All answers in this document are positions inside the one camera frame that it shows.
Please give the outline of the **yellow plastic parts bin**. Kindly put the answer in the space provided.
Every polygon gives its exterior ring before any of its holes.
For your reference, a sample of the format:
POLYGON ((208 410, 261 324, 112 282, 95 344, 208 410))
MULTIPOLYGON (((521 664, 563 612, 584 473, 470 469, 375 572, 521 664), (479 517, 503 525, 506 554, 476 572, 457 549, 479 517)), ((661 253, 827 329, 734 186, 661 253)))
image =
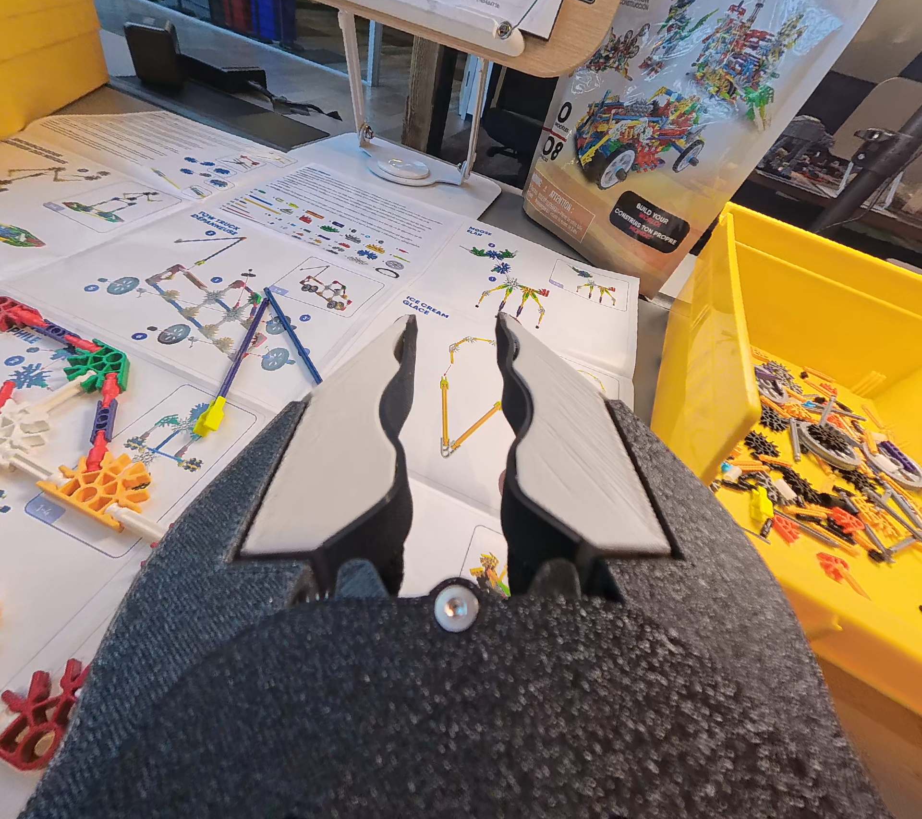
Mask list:
MULTIPOLYGON (((920 464, 920 330, 919 274, 728 205, 672 307, 653 430, 710 487, 760 414, 756 347, 831 377, 920 464)), ((889 567, 852 564, 859 593, 795 548, 762 550, 739 526, 820 665, 920 717, 920 551, 889 567)))
POLYGON ((1 0, 1 137, 107 84, 94 0, 1 0))

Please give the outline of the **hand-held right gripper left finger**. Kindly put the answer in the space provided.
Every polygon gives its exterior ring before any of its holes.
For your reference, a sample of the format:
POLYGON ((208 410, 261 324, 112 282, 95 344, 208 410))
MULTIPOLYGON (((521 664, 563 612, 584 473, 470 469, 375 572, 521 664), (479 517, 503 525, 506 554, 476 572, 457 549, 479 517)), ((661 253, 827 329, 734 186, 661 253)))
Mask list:
POLYGON ((369 561, 404 579, 412 496, 401 430, 414 398, 418 324, 402 316, 311 394, 243 537, 243 559, 307 560, 320 587, 369 561))

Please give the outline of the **cardboard toy set box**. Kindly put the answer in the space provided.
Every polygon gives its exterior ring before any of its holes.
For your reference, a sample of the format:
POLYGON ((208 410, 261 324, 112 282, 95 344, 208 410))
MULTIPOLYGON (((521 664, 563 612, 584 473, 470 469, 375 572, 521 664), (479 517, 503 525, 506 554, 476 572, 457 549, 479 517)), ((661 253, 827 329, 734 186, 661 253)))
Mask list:
POLYGON ((655 294, 878 0, 621 0, 559 78, 526 214, 655 294))

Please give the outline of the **black metal pole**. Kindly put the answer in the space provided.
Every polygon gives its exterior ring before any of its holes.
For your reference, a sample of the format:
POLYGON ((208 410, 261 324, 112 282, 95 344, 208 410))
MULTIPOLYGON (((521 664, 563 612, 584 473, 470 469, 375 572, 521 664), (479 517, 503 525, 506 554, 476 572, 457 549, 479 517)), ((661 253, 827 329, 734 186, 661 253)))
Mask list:
POLYGON ((915 161, 921 149, 921 108, 897 132, 872 132, 870 144, 874 149, 866 154, 857 177, 811 225, 814 234, 830 237, 836 228, 856 220, 865 202, 915 161))

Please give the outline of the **blue plastic rod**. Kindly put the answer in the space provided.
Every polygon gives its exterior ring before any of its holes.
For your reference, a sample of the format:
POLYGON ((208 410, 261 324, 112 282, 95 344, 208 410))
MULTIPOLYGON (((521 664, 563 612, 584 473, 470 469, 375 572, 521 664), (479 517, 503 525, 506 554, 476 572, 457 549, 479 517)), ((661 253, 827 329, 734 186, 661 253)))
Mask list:
POLYGON ((277 297, 272 293, 272 291, 270 290, 269 287, 266 287, 266 288, 264 289, 264 293, 265 293, 266 300, 268 301, 268 303, 269 303, 269 305, 271 306, 272 310, 275 311, 275 314, 276 314, 276 316, 277 316, 278 322, 281 324, 281 326, 282 326, 282 328, 284 329, 285 333, 286 333, 287 336, 289 337, 289 339, 290 339, 290 341, 291 341, 291 344, 292 344, 292 346, 294 347, 296 353, 300 356, 301 360, 302 360, 303 363, 305 364, 305 366, 306 366, 306 368, 307 368, 309 374, 311 375, 311 377, 312 377, 314 383, 315 383, 316 385, 320 385, 320 384, 323 382, 323 378, 322 378, 322 376, 321 376, 319 370, 317 369, 317 367, 316 367, 316 365, 315 365, 313 359, 311 358, 311 356, 310 356, 308 350, 307 350, 307 349, 305 348, 305 346, 302 344, 302 342, 301 342, 301 340, 299 339, 297 333, 295 332, 294 328, 292 327, 290 320, 288 319, 287 315, 284 313, 284 310, 283 310, 283 308, 281 307, 281 305, 279 304, 279 301, 278 301, 277 297))

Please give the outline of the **white building instruction sheet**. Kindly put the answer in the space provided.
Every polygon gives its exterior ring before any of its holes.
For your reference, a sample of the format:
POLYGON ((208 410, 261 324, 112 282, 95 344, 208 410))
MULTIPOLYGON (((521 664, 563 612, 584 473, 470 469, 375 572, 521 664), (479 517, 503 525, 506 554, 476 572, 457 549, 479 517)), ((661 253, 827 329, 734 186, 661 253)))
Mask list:
POLYGON ((166 112, 64 116, 2 142, 2 807, 63 735, 144 537, 289 402, 399 317, 420 329, 402 438, 402 593, 510 594, 499 523, 513 433, 496 315, 632 402, 638 282, 477 221, 457 189, 398 189, 345 140, 279 153, 166 112))

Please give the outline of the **pile of dark wheel parts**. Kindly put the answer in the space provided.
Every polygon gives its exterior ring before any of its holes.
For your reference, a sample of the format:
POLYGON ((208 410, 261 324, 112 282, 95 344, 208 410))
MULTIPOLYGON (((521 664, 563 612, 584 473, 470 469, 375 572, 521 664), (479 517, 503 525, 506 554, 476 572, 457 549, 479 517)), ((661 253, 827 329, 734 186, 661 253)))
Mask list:
POLYGON ((863 593, 852 564, 920 551, 920 464, 828 375, 756 347, 751 360, 760 414, 711 491, 762 550, 795 548, 863 593))

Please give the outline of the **colourful rod connector frame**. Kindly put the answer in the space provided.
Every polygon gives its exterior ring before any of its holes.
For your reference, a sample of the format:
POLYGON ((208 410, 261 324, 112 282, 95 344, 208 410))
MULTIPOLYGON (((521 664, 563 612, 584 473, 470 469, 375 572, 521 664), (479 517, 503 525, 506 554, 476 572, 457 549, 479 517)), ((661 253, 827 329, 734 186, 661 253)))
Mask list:
POLYGON ((105 342, 87 340, 7 295, 1 297, 1 329, 25 329, 55 342, 63 349, 66 377, 63 387, 37 402, 17 401, 12 377, 2 383, 2 471, 27 474, 59 505, 110 530, 158 544, 168 530, 142 510, 149 498, 147 468, 110 449, 118 402, 129 379, 126 354, 105 342), (37 451, 48 444, 52 411, 81 394, 98 397, 87 453, 72 467, 53 470, 40 464, 37 451))

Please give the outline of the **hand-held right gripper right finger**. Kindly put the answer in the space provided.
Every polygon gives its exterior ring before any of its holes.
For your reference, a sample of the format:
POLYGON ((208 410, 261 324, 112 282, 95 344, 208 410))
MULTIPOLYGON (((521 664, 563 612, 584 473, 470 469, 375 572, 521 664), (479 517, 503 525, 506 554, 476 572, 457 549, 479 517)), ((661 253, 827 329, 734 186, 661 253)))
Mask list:
POLYGON ((599 590, 614 558, 668 558, 669 531, 622 437, 612 404, 515 318, 498 314, 501 410, 514 433, 501 526, 512 590, 553 560, 599 590))

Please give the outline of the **dark red snowflake connector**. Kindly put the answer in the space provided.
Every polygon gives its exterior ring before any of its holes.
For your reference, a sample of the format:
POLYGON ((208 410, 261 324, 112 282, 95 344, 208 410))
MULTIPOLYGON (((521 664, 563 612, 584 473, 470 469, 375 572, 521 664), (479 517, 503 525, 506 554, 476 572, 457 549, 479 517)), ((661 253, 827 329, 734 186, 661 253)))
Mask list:
POLYGON ((2 702, 14 715, 1 733, 3 762, 20 772, 48 766, 62 744, 88 673, 88 666, 70 659, 56 693, 51 675, 44 671, 33 673, 25 694, 3 692, 2 702))

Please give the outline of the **purple plastic rod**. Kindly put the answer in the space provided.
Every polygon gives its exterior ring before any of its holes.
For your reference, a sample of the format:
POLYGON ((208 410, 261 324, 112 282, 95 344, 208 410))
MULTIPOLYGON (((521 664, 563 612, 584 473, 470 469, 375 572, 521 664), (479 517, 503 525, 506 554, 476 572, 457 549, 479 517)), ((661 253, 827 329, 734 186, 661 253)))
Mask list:
POLYGON ((227 398, 229 391, 231 389, 231 385, 233 381, 235 380, 236 375, 239 372, 239 369, 243 363, 244 358, 246 357, 251 345, 253 344, 255 336, 258 333, 259 325, 266 313, 266 310, 267 310, 267 298, 264 296, 262 301, 257 307, 257 310, 255 312, 255 315, 253 317, 253 320, 249 328, 247 329, 243 343, 239 347, 231 363, 230 369, 228 370, 227 374, 225 375, 222 381, 222 384, 218 390, 216 401, 223 401, 227 398))

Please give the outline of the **black box device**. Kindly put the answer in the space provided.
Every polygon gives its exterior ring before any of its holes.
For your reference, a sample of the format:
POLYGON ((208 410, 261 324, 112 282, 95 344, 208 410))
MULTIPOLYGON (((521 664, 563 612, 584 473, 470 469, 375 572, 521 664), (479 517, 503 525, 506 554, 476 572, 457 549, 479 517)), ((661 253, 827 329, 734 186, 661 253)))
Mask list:
POLYGON ((144 86, 178 92, 186 83, 178 37, 169 20, 126 22, 123 34, 134 73, 144 86))

